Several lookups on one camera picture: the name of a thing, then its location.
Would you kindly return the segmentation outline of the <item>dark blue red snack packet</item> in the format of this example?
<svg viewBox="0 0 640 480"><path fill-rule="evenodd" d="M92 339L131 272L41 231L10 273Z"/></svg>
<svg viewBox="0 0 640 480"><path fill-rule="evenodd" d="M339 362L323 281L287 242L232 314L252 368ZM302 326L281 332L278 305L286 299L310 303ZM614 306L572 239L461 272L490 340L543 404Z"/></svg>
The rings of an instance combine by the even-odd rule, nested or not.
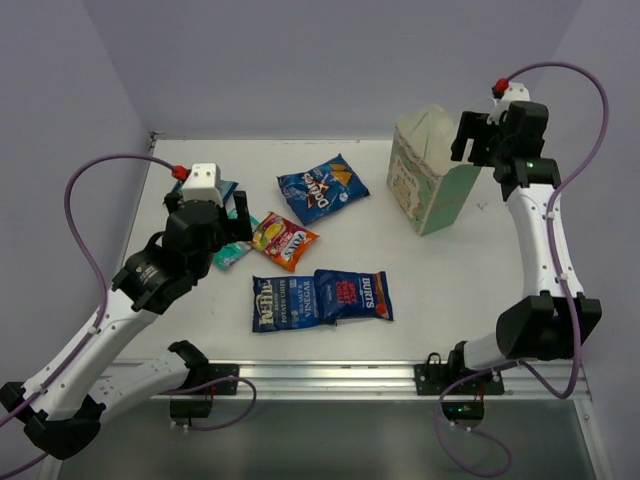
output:
<svg viewBox="0 0 640 480"><path fill-rule="evenodd" d="M323 323L336 325L342 319L361 318L394 320L385 271L358 273L317 269L313 279Z"/></svg>

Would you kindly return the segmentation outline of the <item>green mint snack packet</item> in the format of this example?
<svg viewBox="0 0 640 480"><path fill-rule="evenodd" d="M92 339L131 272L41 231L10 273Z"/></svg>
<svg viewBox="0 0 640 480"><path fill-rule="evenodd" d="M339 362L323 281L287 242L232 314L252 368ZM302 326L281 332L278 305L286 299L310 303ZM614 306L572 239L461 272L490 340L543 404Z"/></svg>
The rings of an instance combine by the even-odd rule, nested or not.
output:
<svg viewBox="0 0 640 480"><path fill-rule="evenodd" d="M237 210L235 207L228 211L228 216L230 219L237 218ZM259 222L252 215L249 217L253 234ZM235 263L247 255L251 248L251 240L227 244L214 255L212 265L221 271L228 271Z"/></svg>

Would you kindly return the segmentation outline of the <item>green printed paper bag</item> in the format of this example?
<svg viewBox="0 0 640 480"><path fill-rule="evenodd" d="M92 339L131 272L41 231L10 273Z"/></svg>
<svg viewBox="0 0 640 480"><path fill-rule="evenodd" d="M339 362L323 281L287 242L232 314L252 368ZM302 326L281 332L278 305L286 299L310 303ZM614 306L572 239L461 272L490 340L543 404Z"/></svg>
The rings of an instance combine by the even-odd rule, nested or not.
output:
<svg viewBox="0 0 640 480"><path fill-rule="evenodd" d="M451 160L456 133L436 104L396 120L387 185L419 236L454 224L479 176L478 167Z"/></svg>

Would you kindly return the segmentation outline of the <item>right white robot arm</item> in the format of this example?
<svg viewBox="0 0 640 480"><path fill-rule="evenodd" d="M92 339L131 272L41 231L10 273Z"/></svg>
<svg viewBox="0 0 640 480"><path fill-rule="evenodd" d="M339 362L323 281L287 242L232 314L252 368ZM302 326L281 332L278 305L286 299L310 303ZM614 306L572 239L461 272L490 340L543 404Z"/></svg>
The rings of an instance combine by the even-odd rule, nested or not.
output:
<svg viewBox="0 0 640 480"><path fill-rule="evenodd" d="M470 391L481 370L509 361L577 361L601 319L601 303L586 296L568 251L560 171L542 155L547 123L547 107L531 101L509 102L496 119L461 115L451 158L492 168L516 228L523 294L498 317L494 332L450 352L445 379L454 391Z"/></svg>

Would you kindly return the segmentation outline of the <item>blue Burts crisps packet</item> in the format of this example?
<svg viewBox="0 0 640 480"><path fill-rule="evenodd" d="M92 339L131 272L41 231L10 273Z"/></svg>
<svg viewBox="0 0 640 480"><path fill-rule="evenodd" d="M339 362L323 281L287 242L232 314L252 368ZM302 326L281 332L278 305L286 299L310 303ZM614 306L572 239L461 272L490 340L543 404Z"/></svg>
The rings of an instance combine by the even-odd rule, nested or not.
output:
<svg viewBox="0 0 640 480"><path fill-rule="evenodd" d="M223 206L231 198L237 186L237 182L226 180L220 180L216 185L211 182L198 184L196 181L187 181L186 186L183 186L181 181L177 181L171 194L177 194L184 201L217 201L219 206Z"/></svg>

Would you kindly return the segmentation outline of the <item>orange snack packet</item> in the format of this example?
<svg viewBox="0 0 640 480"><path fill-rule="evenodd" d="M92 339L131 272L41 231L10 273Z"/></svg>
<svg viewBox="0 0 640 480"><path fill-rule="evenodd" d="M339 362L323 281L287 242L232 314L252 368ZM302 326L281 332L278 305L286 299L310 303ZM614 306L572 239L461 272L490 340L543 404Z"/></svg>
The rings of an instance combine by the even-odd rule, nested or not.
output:
<svg viewBox="0 0 640 480"><path fill-rule="evenodd" d="M294 272L302 255L319 238L316 233L270 212L255 228L251 247L286 271Z"/></svg>

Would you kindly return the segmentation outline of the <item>blue cookie snack packet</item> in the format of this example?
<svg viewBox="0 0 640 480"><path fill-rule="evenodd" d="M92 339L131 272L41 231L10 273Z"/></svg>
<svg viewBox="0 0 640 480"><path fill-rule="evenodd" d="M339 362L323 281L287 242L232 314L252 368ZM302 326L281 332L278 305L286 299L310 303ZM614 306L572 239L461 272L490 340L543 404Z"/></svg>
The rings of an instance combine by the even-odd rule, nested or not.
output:
<svg viewBox="0 0 640 480"><path fill-rule="evenodd" d="M278 176L277 182L286 203L304 226L370 195L341 154L308 171Z"/></svg>

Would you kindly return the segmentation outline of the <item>blue white snack packet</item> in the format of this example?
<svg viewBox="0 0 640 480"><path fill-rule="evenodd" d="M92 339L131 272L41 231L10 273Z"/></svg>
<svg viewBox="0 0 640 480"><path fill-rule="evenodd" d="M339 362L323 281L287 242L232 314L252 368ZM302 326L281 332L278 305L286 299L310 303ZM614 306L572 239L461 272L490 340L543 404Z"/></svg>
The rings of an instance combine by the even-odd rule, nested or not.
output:
<svg viewBox="0 0 640 480"><path fill-rule="evenodd" d="M253 294L253 333L321 325L312 276L254 276Z"/></svg>

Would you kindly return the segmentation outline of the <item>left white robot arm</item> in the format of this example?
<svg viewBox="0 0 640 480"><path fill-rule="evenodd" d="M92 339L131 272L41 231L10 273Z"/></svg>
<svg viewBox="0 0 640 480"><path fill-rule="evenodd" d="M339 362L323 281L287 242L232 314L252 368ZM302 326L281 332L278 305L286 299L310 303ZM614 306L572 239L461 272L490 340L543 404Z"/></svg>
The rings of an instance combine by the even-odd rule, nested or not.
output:
<svg viewBox="0 0 640 480"><path fill-rule="evenodd" d="M139 333L197 286L216 252L251 239L245 192L235 192L233 200L234 218L211 200L175 202L164 230L126 260L70 343L29 380L2 387L2 405L23 423L34 446L65 460L88 446L109 420L146 399L209 388L209 361L186 340L122 377L103 374Z"/></svg>

